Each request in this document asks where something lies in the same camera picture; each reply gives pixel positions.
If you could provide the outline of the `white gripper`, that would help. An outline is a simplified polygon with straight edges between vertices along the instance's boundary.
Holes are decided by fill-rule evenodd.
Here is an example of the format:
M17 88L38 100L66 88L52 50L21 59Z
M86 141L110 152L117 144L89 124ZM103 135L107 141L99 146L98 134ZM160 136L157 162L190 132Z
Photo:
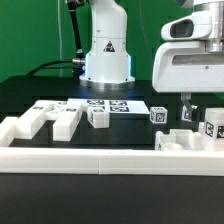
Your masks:
M198 11L164 25L165 40L155 55L152 86L157 92L179 92L192 109L193 92L224 91L224 15Z

